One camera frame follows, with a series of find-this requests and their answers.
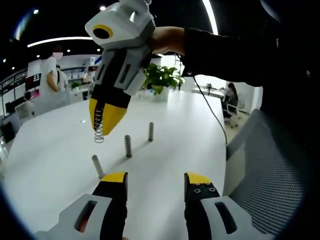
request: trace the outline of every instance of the metal cylinder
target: metal cylinder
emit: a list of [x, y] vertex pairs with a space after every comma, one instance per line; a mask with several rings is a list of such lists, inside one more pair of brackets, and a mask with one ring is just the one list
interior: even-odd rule
[[93, 165], [96, 169], [96, 172], [98, 173], [98, 176], [100, 179], [102, 179], [105, 176], [104, 171], [102, 170], [101, 164], [99, 162], [98, 156], [97, 155], [93, 155], [92, 156], [92, 161], [93, 161]]
[[132, 151], [131, 151], [131, 137], [129, 135], [124, 136], [124, 147], [125, 147], [125, 155], [128, 158], [132, 157]]
[[154, 123], [150, 122], [149, 123], [149, 139], [150, 142], [154, 140]]

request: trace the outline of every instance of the seated person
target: seated person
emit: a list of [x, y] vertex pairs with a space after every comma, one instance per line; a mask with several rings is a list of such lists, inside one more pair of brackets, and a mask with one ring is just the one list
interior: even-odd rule
[[[223, 117], [224, 118], [230, 118], [230, 114], [227, 113], [227, 104], [230, 104], [232, 106], [238, 105], [238, 94], [235, 85], [231, 82], [228, 84], [228, 88], [225, 90], [225, 98], [222, 102], [222, 110], [223, 110]], [[236, 109], [234, 107], [229, 106], [229, 111], [236, 112]]]
[[24, 98], [25, 98], [25, 105], [28, 108], [28, 111], [32, 114], [32, 116], [35, 115], [35, 109], [34, 109], [34, 104], [30, 101], [31, 99], [31, 92], [27, 91], [24, 94]]

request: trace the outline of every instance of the gray mesh chair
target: gray mesh chair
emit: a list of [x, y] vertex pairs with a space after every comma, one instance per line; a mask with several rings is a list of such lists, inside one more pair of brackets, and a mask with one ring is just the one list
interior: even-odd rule
[[290, 134], [260, 110], [227, 145], [224, 195], [252, 216], [260, 232], [277, 235], [311, 184], [311, 164]]

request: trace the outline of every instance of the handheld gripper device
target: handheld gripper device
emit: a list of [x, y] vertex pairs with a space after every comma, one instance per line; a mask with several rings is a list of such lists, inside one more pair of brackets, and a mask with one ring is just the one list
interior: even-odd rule
[[151, 60], [146, 42], [156, 28], [149, 4], [151, 0], [120, 0], [85, 25], [104, 49], [89, 102], [97, 143], [124, 117], [131, 96], [145, 80], [140, 69]]

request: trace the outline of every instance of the tabletop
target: tabletop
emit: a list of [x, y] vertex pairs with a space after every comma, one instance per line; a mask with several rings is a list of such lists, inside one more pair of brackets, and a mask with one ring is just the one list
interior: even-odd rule
[[[221, 101], [206, 96], [223, 122]], [[154, 140], [148, 142], [149, 123]], [[125, 157], [124, 136], [132, 157]], [[89, 102], [68, 105], [24, 123], [5, 162], [4, 190], [31, 232], [47, 231], [59, 213], [99, 183], [91, 160], [105, 173], [128, 172], [131, 240], [188, 239], [184, 219], [184, 173], [209, 177], [223, 192], [226, 168], [224, 134], [200, 94], [174, 91], [168, 102], [132, 99], [128, 111], [104, 142], [94, 142]]]

